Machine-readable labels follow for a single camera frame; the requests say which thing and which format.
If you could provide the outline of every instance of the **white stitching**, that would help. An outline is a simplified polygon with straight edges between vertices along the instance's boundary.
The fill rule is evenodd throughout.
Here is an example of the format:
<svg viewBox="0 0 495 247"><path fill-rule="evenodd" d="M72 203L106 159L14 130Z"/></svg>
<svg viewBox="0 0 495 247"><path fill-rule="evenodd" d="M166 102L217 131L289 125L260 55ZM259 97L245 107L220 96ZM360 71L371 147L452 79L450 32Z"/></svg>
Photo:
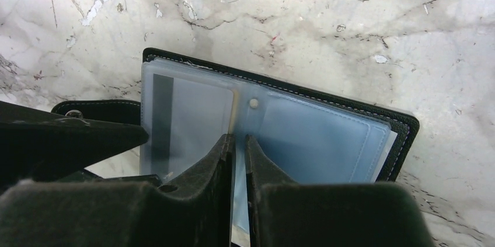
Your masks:
<svg viewBox="0 0 495 247"><path fill-rule="evenodd" d="M148 56L154 56L154 57L158 57L158 58L165 58L165 59L168 59L168 60L172 60L174 62L178 62L178 63L184 63L184 61L179 61L179 60L175 60L175 59L171 59L171 58L168 58L168 57L163 57L163 56L158 56L158 55L155 55L155 54L150 54ZM242 79L247 79L248 81L254 81L252 79L249 79L249 78L246 78L245 76L239 76L239 75L234 75L234 74L230 74L230 73L224 73L224 72L221 72L221 71L218 71L216 69L212 69L213 71L217 72L217 73L220 73L220 74L225 74L225 75L230 75L230 76L235 76L237 78L242 78ZM339 103L335 103L335 102L330 102L330 101L327 101L327 100L322 100L322 99L319 99L319 98L314 98L314 97L311 97L311 96L308 96L308 95L303 95L303 94L300 94L300 93L296 93L295 91L292 91L290 89L286 89L286 88L281 88L281 87L278 87L278 86L275 86L275 85L271 85L271 84L267 84L268 86L271 86L271 87L274 87L274 88L277 88L277 89L280 89L281 91L287 91L287 92L291 92L293 94L297 94L298 96L304 96L306 98L311 98L311 99L316 99L318 101L323 101L325 103L328 103L328 104L335 104L335 105L339 105L339 106L342 106L342 107L345 107L345 108L348 108L348 109L352 109L352 110L359 110L361 112L365 112L365 113L368 113L368 114L374 114L376 116L381 116L381 117L386 117L387 119L389 120L394 120L394 121L397 121L398 123L400 124L404 124L406 127L407 127L407 134L406 134L406 138L404 139L404 142L402 143L402 146L400 146L400 150L399 150L399 153L397 154L397 157L395 159L395 161L393 162L393 165L392 165L392 169L390 170L390 172L388 173L388 176L387 176L387 181L390 179L390 176L393 172L393 170L395 169L395 165L397 164L397 161L399 160L399 157L400 155L402 155L402 149L404 149L404 145L406 144L406 141L409 137L409 134L411 133L411 128L410 126L407 124L407 123L403 123L402 121L400 120L397 120L397 119L393 119L391 117L388 117L388 116L384 116L383 114L377 114L377 113L372 113L372 112L368 112L368 111L365 111L365 110L361 110L361 109L356 109L356 108L352 108L352 107L348 107L346 105L342 105L342 104L339 104Z"/></svg>
<svg viewBox="0 0 495 247"><path fill-rule="evenodd" d="M133 106L140 106L138 103L133 103L133 102L121 102L121 101L116 101L116 102L95 102L95 103L69 103L69 104L61 104L55 111L54 113L58 113L58 111L62 107L66 106L76 106L76 105L103 105L103 104L129 104Z"/></svg>
<svg viewBox="0 0 495 247"><path fill-rule="evenodd" d="M146 102L145 93L142 90L142 87L145 86L145 82L146 82L146 77L144 76L144 69L141 69L141 102ZM144 124L144 115L143 115L142 104L140 107L140 122L142 125Z"/></svg>

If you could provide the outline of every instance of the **wallet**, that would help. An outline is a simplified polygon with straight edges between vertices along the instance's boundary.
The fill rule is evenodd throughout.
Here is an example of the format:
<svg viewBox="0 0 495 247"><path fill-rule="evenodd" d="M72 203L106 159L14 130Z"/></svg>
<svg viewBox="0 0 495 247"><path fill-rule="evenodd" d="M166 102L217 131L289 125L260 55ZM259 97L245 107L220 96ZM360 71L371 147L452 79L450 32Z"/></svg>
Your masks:
<svg viewBox="0 0 495 247"><path fill-rule="evenodd" d="M249 230L245 137L298 183L395 180L419 130L406 112L167 51L143 52L141 103L67 101L54 113L141 124L141 174L174 179L223 134L236 137L233 223Z"/></svg>

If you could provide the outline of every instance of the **white marble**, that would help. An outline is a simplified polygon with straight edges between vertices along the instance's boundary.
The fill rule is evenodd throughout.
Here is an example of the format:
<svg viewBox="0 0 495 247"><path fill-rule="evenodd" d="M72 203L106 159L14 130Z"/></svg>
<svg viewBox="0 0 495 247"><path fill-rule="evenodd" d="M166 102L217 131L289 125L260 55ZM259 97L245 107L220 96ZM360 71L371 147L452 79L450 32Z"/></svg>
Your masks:
<svg viewBox="0 0 495 247"><path fill-rule="evenodd" d="M156 47L410 110L399 182L439 246L494 246L494 21L495 0L0 0L0 100L139 100Z"/></svg>

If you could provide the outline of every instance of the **leather strap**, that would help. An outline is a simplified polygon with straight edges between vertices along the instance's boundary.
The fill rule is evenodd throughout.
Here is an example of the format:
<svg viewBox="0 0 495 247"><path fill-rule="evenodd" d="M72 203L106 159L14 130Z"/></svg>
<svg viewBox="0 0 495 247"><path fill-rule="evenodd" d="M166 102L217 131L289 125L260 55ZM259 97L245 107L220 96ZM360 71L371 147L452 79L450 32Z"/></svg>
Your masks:
<svg viewBox="0 0 495 247"><path fill-rule="evenodd" d="M63 116L80 114L80 119L141 125L141 104L132 100L64 101L51 110Z"/></svg>
<svg viewBox="0 0 495 247"><path fill-rule="evenodd" d="M89 118L104 115L96 110L93 112L99 116ZM131 116L132 120L124 117L125 121L139 121L139 112L128 113L135 115ZM21 178L39 182L58 180L142 145L149 135L140 125L64 117L0 101L0 137L4 149L0 151L2 193Z"/></svg>

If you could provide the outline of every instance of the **metal snap stud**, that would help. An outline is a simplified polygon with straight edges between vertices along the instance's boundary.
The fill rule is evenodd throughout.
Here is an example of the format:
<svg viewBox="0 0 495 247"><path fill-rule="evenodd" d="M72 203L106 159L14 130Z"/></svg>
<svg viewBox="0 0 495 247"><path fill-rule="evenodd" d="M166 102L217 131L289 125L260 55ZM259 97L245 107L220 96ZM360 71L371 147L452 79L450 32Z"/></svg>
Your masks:
<svg viewBox="0 0 495 247"><path fill-rule="evenodd" d="M82 113L79 110L70 110L65 114L66 117L75 117L77 119L82 119Z"/></svg>

